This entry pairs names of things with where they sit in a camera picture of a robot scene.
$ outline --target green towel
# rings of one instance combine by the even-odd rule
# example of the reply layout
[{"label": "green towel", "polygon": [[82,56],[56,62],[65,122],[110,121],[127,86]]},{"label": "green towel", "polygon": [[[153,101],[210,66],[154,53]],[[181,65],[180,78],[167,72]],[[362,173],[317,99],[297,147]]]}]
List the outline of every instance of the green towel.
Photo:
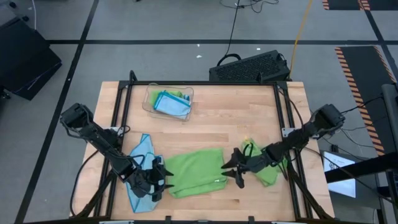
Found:
[{"label": "green towel", "polygon": [[[151,93],[149,94],[149,103],[154,106],[157,96],[159,95],[160,92],[162,92],[163,90],[153,90],[151,91]],[[180,98],[184,98],[184,95],[182,94],[182,92],[180,91],[166,91],[167,93],[170,93],[171,95],[180,97]]]},{"label": "green towel", "polygon": [[227,177],[221,166],[224,164],[223,149],[202,149],[189,154],[174,156],[165,161],[168,171],[167,184],[175,198],[204,194],[225,188]]},{"label": "green towel", "polygon": [[[253,143],[253,151],[251,156],[258,156],[261,154],[261,148],[253,141],[253,139],[245,139],[242,142],[242,149],[244,149],[248,144]],[[250,153],[250,145],[246,149],[245,156],[248,156]],[[284,159],[281,164],[283,164],[283,167],[286,168],[287,165],[287,160]],[[260,172],[254,174],[264,186],[270,186],[275,184],[276,178],[278,176],[278,173],[281,172],[279,166],[271,167],[267,166],[266,168],[262,169]]]}]

